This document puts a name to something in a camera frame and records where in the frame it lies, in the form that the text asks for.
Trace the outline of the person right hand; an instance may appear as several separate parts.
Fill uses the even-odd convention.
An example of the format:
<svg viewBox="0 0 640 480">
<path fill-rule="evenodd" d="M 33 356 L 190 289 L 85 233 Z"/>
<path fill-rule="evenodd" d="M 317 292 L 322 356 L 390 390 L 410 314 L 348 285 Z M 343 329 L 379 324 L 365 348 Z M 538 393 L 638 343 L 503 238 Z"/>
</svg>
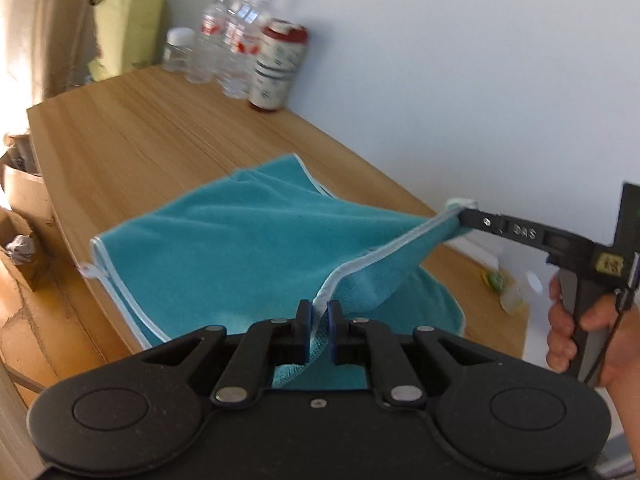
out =
<svg viewBox="0 0 640 480">
<path fill-rule="evenodd" d="M 549 283 L 552 307 L 549 310 L 547 363 L 556 372 L 565 372 L 570 360 L 576 356 L 577 347 L 570 336 L 574 333 L 574 321 L 562 304 L 560 282 L 552 278 Z M 605 295 L 582 316 L 579 325 L 586 332 L 612 328 L 618 318 L 613 295 Z M 632 307 L 620 321 L 608 346 L 600 375 L 600 385 L 614 396 L 639 388 L 639 307 Z"/>
</svg>

